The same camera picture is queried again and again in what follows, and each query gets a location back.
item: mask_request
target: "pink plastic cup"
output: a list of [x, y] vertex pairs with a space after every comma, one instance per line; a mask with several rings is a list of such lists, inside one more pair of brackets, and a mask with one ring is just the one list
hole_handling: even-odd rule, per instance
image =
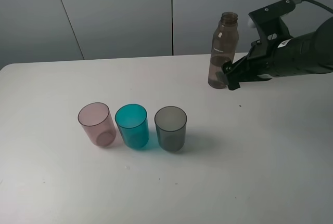
[[78, 120], [94, 145], [106, 147], [116, 138], [109, 107], [104, 103], [91, 103], [83, 107]]

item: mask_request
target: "brown bottle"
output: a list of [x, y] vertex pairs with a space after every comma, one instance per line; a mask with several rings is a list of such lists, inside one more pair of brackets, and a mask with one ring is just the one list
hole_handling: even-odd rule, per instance
[[233, 12], [224, 12], [219, 21], [219, 26], [213, 35], [212, 50], [210, 56], [208, 84], [215, 89], [223, 89], [225, 84], [220, 82], [217, 72], [222, 72], [221, 66], [234, 61], [236, 46], [238, 43], [237, 23], [238, 16]]

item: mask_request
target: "white table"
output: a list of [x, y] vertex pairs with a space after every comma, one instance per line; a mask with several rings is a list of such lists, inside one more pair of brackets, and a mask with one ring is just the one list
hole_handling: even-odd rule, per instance
[[[333, 74], [208, 86], [209, 56], [12, 64], [0, 71], [0, 223], [332, 223]], [[77, 121], [148, 112], [142, 151], [102, 149]], [[153, 117], [187, 113], [184, 150], [159, 148]]]

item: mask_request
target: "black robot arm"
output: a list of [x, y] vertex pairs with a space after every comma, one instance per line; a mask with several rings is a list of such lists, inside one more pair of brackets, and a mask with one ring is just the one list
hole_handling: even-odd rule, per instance
[[240, 88], [241, 82], [333, 72], [333, 17], [317, 31], [295, 38], [281, 19], [300, 2], [282, 0], [249, 13], [260, 40], [251, 43], [246, 56], [234, 64], [225, 63], [223, 72], [217, 74], [229, 90]]

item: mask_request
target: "cup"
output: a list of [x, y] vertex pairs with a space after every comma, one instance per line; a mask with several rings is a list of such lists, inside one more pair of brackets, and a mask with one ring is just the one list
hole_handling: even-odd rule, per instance
[[147, 111], [138, 104], [128, 104], [120, 108], [115, 121], [124, 143], [132, 149], [140, 149], [149, 140]]
[[110, 145], [116, 138], [109, 107], [104, 103], [91, 103], [83, 107], [78, 120], [91, 142], [100, 147]]
[[186, 113], [176, 106], [160, 109], [155, 115], [158, 143], [169, 152], [180, 150], [185, 143]]

